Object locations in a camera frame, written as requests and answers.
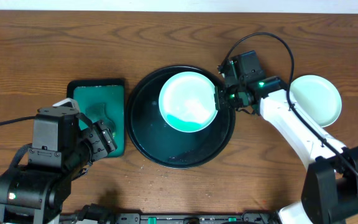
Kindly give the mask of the green scrubbing sponge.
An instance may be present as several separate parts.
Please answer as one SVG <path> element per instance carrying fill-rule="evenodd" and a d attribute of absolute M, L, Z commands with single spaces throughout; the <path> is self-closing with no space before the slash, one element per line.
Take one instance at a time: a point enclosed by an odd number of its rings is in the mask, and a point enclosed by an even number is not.
<path fill-rule="evenodd" d="M 116 135 L 116 125 L 107 115 L 105 103 L 95 103 L 87 107 L 87 109 L 85 109 L 85 115 L 90 120 L 92 120 L 93 123 L 99 120 L 103 120 L 104 124 L 110 130 L 111 134 L 113 136 Z"/>

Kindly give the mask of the mint green plate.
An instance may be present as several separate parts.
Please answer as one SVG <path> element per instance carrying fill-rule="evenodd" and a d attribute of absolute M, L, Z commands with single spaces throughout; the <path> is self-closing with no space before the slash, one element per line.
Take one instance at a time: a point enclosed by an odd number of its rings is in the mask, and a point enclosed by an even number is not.
<path fill-rule="evenodd" d="M 303 75 L 291 83 L 290 91 L 299 105 L 321 126 L 332 125 L 342 111 L 337 88 L 317 75 Z"/>
<path fill-rule="evenodd" d="M 215 85 L 206 76 L 198 72 L 180 72 L 169 78 L 160 90 L 160 114 L 177 131 L 201 131 L 218 114 L 214 93 Z"/>

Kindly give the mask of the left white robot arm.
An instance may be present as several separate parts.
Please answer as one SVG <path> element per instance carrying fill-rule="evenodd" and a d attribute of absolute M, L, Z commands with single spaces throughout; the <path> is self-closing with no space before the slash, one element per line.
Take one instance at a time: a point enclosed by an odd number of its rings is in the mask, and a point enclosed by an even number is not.
<path fill-rule="evenodd" d="M 69 106 L 41 108 L 32 143 L 0 175 L 0 223 L 58 220 L 72 181 L 117 149 L 112 129 Z"/>

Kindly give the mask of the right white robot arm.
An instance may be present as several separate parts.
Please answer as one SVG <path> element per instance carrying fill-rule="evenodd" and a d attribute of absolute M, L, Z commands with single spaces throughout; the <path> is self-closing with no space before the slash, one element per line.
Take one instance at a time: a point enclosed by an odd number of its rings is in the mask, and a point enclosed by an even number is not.
<path fill-rule="evenodd" d="M 306 177 L 300 202 L 277 212 L 279 223 L 345 223 L 358 214 L 358 146 L 333 138 L 296 102 L 285 81 L 266 77 L 257 54 L 227 56 L 218 66 L 225 86 L 215 90 L 217 110 L 263 117 L 296 152 Z"/>

